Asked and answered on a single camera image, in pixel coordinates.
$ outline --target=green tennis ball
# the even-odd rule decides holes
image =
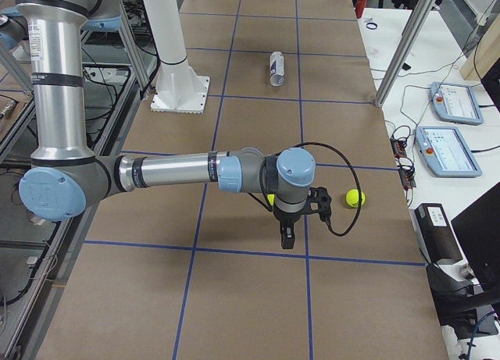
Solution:
[[[347,205],[349,205],[351,208],[357,208],[358,207],[358,200],[359,200],[359,192],[358,190],[350,190],[346,195],[345,195],[345,202],[347,202]],[[366,196],[364,192],[361,192],[361,206],[365,204]]]

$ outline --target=brown table surface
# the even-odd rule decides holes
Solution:
[[[244,194],[191,184],[109,198],[37,358],[448,358],[351,0],[185,0],[181,19],[191,66],[212,78],[205,113],[151,112],[150,98],[124,152],[327,142],[357,166],[359,222],[339,238],[311,216],[284,251],[277,221]],[[342,230],[350,172],[310,151]]]

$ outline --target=metal pole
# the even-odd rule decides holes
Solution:
[[[134,68],[135,76],[137,77],[139,85],[142,89],[147,90],[146,87],[149,82],[148,71],[144,66],[144,61],[142,60],[139,49],[135,44],[134,35],[132,29],[130,28],[127,12],[125,11],[122,0],[120,0],[120,15],[122,17],[122,25],[119,32],[123,46],[127,52],[130,64]]]
[[[31,83],[30,77],[3,44],[0,44],[0,62],[7,71],[9,71],[12,77],[16,79],[23,91],[31,92],[33,90],[33,84]]]
[[[416,8],[408,21],[408,24],[410,25],[406,28],[406,33],[402,36],[401,41],[396,48],[394,57],[392,57],[384,79],[382,80],[382,83],[380,83],[377,95],[373,100],[375,106],[381,107],[384,104],[392,86],[394,85],[394,82],[398,78],[398,73],[405,62],[413,43],[425,23],[427,15],[429,15],[429,11],[433,6],[434,1],[435,0],[419,0],[416,4]]]

